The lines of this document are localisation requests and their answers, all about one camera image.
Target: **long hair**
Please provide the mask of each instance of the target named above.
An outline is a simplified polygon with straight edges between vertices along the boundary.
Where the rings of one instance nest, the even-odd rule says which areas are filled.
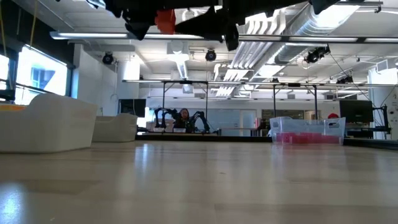
[[[183,110],[186,110],[187,111],[187,114],[188,114],[188,119],[189,119],[189,110],[188,109],[186,109],[186,108],[182,108],[181,110],[180,110],[180,115],[181,115],[181,118],[182,118],[182,111]]]

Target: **metal pole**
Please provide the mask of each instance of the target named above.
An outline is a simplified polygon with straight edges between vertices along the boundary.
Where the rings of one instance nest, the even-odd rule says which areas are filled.
[[[315,96],[315,119],[318,119],[318,98],[317,98],[317,86],[313,86]]]
[[[206,84],[206,116],[205,116],[205,118],[206,118],[206,120],[207,120],[207,103],[208,103],[208,97],[209,97],[209,84],[207,83]]]
[[[274,85],[273,87],[274,87],[274,118],[276,118],[276,98],[275,98],[276,93],[275,93],[275,85]]]
[[[162,103],[162,107],[164,108],[164,95],[166,94],[166,82],[163,82],[163,103]]]

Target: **wire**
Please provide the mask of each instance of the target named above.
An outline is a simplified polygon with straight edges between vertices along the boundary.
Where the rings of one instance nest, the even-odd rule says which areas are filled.
[[[337,60],[334,58],[334,56],[333,56],[331,53],[329,53],[329,55],[330,55],[330,56],[332,57],[332,59],[336,62],[336,65],[340,68],[340,70],[341,70],[347,77],[349,77],[349,75],[347,75],[346,71],[344,71],[344,69],[340,66],[340,64],[337,62]],[[370,102],[372,102],[371,99],[369,99],[369,97],[366,96],[365,93],[357,86],[357,84],[355,84],[354,82],[353,82],[353,84],[354,84],[354,86],[362,93],[362,95],[364,95]],[[380,111],[379,111],[379,110],[376,110],[376,111],[377,111],[377,113],[379,114],[380,121],[382,121],[381,115],[380,115]]]
[[[390,93],[386,96],[386,98],[383,100],[383,102],[380,104],[380,107],[383,106],[383,103],[386,102],[386,100],[388,99],[388,97],[391,95],[391,93],[397,88],[398,84],[396,84],[394,87],[392,87],[392,90],[390,91]]]
[[[33,15],[33,24],[32,24],[32,32],[30,33],[30,47],[33,45],[33,36],[35,34],[35,25],[36,25],[36,17],[37,17],[37,1],[35,0],[35,12]]]
[[[2,9],[0,4],[0,26],[1,26],[1,40],[2,40],[2,47],[4,50],[4,56],[7,57],[7,47],[6,47],[6,35],[4,33],[4,24],[2,22]]]
[[[135,104],[136,104],[136,99],[132,99],[132,111],[134,112],[134,115],[136,115],[137,116],[137,114],[136,114],[136,109],[135,109]]]

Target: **orange part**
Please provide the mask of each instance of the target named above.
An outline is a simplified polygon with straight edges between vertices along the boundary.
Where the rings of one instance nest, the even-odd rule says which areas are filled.
[[[158,10],[155,18],[157,28],[163,34],[174,34],[175,32],[175,13],[174,9]]]

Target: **robotic arm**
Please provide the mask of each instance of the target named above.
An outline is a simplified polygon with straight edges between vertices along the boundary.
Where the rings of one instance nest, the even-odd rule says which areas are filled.
[[[190,118],[190,123],[192,124],[193,127],[195,127],[195,123],[197,119],[200,118],[203,122],[203,127],[205,128],[205,133],[210,132],[210,127],[207,124],[207,120],[205,118],[205,113],[203,111],[197,111],[191,118]]]
[[[93,7],[103,7],[117,18],[122,17],[126,29],[138,40],[142,40],[149,27],[155,25],[158,12],[172,9],[207,7],[202,15],[175,25],[174,31],[179,34],[198,35],[208,40],[225,39],[228,50],[235,50],[239,44],[239,33],[236,24],[243,25],[247,16],[265,12],[267,17],[276,9],[308,1],[315,14],[334,5],[340,0],[86,0]],[[353,4],[364,0],[347,0]],[[215,6],[222,2],[222,9]]]
[[[162,124],[159,124],[159,112],[163,111],[162,113]],[[177,112],[176,109],[171,110],[171,109],[167,109],[167,108],[157,108],[155,111],[155,128],[166,128],[166,120],[165,120],[165,115],[166,114],[171,114],[173,119],[178,119],[180,114]]]

